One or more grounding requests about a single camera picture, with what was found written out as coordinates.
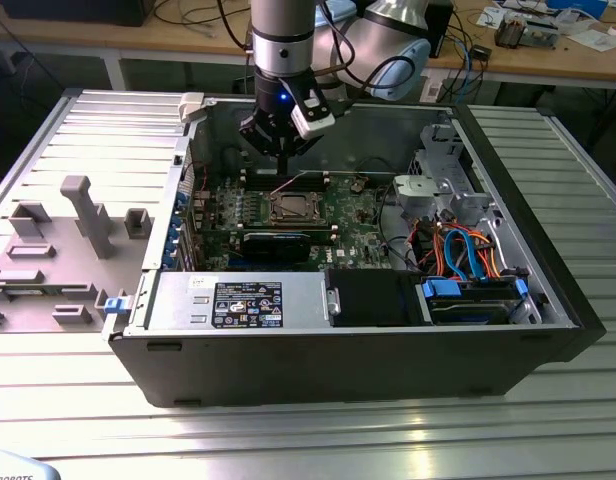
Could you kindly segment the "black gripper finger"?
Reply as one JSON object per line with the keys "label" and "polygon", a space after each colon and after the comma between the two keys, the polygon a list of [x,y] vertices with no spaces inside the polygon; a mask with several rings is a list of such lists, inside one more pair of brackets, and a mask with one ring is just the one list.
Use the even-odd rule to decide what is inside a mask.
{"label": "black gripper finger", "polygon": [[288,173],[288,162],[291,158],[301,156],[311,149],[320,139],[322,135],[318,135],[311,139],[303,139],[298,130],[292,127],[287,134],[282,137],[282,173]]}
{"label": "black gripper finger", "polygon": [[275,114],[254,108],[252,113],[241,121],[239,133],[260,154],[276,162],[278,174],[285,173],[283,124]]}

